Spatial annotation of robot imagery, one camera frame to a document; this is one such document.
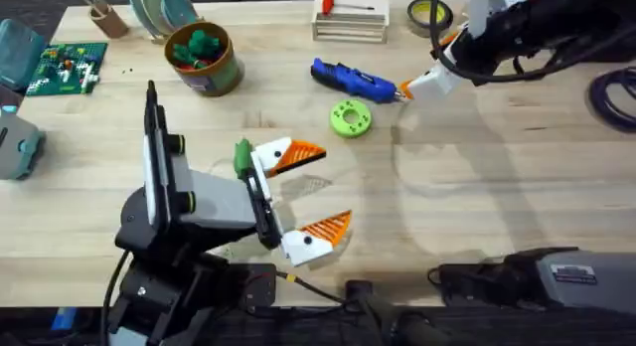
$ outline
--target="red screwdriver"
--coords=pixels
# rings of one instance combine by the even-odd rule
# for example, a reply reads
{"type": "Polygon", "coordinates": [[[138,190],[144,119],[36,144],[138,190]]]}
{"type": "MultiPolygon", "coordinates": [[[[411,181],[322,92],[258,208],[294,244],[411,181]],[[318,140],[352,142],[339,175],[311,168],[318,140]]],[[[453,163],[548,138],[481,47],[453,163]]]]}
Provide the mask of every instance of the red screwdriver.
{"type": "Polygon", "coordinates": [[[329,15],[331,10],[336,7],[342,8],[354,8],[354,9],[364,9],[364,10],[376,10],[374,7],[370,6],[359,6],[355,4],[336,4],[334,0],[322,0],[322,14],[329,15]]]}

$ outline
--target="wooden table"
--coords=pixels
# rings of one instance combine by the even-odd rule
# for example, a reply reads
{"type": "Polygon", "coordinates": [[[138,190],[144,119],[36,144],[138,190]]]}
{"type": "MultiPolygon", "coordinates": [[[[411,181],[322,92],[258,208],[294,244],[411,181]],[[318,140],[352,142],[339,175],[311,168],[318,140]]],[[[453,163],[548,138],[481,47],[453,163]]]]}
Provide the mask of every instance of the wooden table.
{"type": "MultiPolygon", "coordinates": [[[[295,226],[353,210],[344,247],[294,271],[327,290],[364,278],[392,301],[439,304],[425,273],[441,262],[542,246],[635,252],[634,137],[601,125],[583,99],[592,77],[617,66],[467,85],[444,107],[367,102],[368,134],[346,140],[330,130],[328,111],[346,96],[312,80],[315,57],[396,82],[431,66],[429,43],[406,27],[409,1],[392,1],[386,45],[313,42],[310,1],[197,5],[228,30],[246,68],[240,86],[219,98],[185,86],[130,8],[115,7],[133,30],[110,42],[94,93],[28,97],[21,107],[49,139],[31,179],[0,183],[0,305],[101,304],[121,253],[113,244],[120,208],[143,181],[149,79],[171,130],[186,135],[194,169],[232,177],[242,137],[289,135],[327,148],[327,159],[271,181],[278,212],[295,226]]],[[[454,10],[465,3],[446,1],[454,10]]],[[[85,7],[69,8],[55,40],[103,41],[85,15],[85,7]]],[[[255,239],[221,253],[292,270],[255,239]]],[[[279,304],[324,302],[279,285],[279,304]]]]}

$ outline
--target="teal box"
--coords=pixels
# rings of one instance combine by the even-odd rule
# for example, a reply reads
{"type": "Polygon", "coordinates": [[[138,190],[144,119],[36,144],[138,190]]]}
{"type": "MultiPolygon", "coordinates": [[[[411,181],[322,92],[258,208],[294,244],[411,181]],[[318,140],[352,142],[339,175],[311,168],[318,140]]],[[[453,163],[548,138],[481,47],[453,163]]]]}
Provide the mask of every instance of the teal box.
{"type": "Polygon", "coordinates": [[[0,84],[11,90],[29,85],[47,42],[20,22],[0,23],[0,84]]]}

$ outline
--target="blue glue gun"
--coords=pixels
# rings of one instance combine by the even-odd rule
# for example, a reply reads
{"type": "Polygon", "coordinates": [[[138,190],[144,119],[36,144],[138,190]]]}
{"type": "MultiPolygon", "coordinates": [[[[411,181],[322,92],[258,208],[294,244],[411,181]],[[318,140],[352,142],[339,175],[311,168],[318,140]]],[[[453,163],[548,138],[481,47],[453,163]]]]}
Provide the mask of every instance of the blue glue gun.
{"type": "Polygon", "coordinates": [[[376,103],[392,102],[403,97],[393,83],[347,68],[340,63],[327,64],[316,58],[311,66],[311,76],[324,86],[368,98],[376,103]]]}

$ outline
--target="sticker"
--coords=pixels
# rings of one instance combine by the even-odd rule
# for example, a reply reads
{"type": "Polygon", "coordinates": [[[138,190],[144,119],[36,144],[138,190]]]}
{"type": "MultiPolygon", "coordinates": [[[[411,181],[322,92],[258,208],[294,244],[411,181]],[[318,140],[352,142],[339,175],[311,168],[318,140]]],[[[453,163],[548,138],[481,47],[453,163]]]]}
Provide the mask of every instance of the sticker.
{"type": "Polygon", "coordinates": [[[551,264],[550,269],[556,281],[596,285],[594,269],[587,265],[551,264]]]}
{"type": "Polygon", "coordinates": [[[197,91],[214,91],[215,85],[209,77],[206,76],[186,76],[180,74],[181,79],[188,85],[197,91]]]}

